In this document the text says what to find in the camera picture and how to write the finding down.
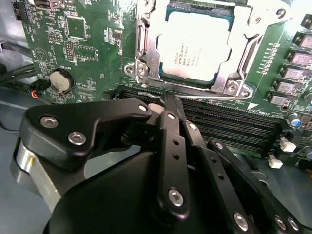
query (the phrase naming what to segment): green circuit board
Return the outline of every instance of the green circuit board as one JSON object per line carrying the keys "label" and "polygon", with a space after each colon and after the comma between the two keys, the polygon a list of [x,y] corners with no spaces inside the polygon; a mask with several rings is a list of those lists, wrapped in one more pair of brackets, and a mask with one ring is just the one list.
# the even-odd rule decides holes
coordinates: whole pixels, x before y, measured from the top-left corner
{"label": "green circuit board", "polygon": [[[301,80],[302,88],[293,93],[295,98],[287,107],[268,101],[269,91],[281,78],[282,65],[289,64],[287,54],[292,48],[300,48],[293,43],[294,36],[309,31],[301,23],[306,14],[312,14],[312,6],[306,0],[285,2],[293,10],[292,18],[267,29],[247,76],[252,97],[207,102],[278,118],[286,118],[291,112],[310,115],[312,108],[304,99],[312,91],[310,78]],[[38,78],[49,79],[52,71],[62,68],[75,79],[69,93],[60,95],[49,88],[43,93],[44,98],[54,103],[101,101],[103,92],[119,85],[142,88],[123,71],[135,57],[136,0],[64,0],[61,8],[53,10],[36,8],[27,0],[24,3],[28,19],[22,24]],[[312,122],[308,121],[299,130],[310,128]]]}

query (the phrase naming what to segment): cpu socket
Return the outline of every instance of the cpu socket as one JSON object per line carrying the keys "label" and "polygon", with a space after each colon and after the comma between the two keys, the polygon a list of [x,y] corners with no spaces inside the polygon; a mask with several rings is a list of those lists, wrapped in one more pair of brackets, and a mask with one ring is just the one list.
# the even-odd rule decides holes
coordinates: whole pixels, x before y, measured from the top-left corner
{"label": "cpu socket", "polygon": [[250,66],[268,26],[286,21],[289,6],[280,0],[186,2],[138,0],[135,62],[125,73],[187,98],[250,98]]}

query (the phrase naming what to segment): capacitor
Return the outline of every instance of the capacitor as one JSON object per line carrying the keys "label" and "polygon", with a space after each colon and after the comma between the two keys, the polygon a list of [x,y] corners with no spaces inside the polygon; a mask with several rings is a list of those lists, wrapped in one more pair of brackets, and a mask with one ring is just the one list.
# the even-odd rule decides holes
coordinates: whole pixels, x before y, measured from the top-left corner
{"label": "capacitor", "polygon": [[310,106],[312,106],[312,93],[306,94],[304,100],[307,101]]}
{"label": "capacitor", "polygon": [[297,113],[290,113],[288,115],[288,120],[292,127],[299,127],[301,125],[301,120],[299,119]]}
{"label": "capacitor", "polygon": [[310,160],[312,160],[312,146],[306,146],[304,149],[303,149],[306,157]]}

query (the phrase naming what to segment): red wire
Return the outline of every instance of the red wire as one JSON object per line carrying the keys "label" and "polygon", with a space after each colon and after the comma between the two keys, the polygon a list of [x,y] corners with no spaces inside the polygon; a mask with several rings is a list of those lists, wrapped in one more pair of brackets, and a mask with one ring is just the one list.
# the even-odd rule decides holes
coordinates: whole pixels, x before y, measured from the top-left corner
{"label": "red wire", "polygon": [[35,91],[35,90],[31,91],[31,96],[32,96],[33,98],[35,98],[35,99],[38,99],[38,98],[39,98],[38,95],[36,94],[36,91]]}

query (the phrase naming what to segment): black cable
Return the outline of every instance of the black cable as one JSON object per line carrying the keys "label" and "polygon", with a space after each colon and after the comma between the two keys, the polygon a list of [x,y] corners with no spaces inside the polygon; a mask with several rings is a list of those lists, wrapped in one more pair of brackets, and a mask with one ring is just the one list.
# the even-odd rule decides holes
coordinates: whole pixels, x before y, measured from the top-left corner
{"label": "black cable", "polygon": [[36,75],[35,71],[25,72],[25,73],[10,77],[6,80],[0,81],[0,86],[7,84],[7,83],[12,83],[12,82],[18,81],[20,79],[30,78],[30,77],[33,77],[35,75]]}
{"label": "black cable", "polygon": [[21,45],[18,45],[18,44],[14,44],[14,43],[11,43],[11,42],[4,42],[1,44],[1,47],[3,50],[11,50],[11,51],[15,51],[17,53],[20,53],[22,55],[25,55],[27,57],[32,57],[32,54],[30,52],[30,50],[26,47],[23,47]]}
{"label": "black cable", "polygon": [[29,64],[29,65],[26,65],[26,66],[23,66],[23,67],[19,67],[17,69],[14,69],[12,71],[4,73],[2,76],[0,76],[0,82],[9,79],[12,76],[16,76],[16,75],[22,74],[24,72],[34,71],[34,70],[35,70],[35,67],[34,67],[33,64]]}
{"label": "black cable", "polygon": [[0,129],[4,130],[4,131],[7,132],[7,133],[12,133],[12,134],[18,134],[18,133],[19,133],[18,130],[11,130],[11,129],[6,128],[6,127],[2,124],[1,120],[0,120]]}

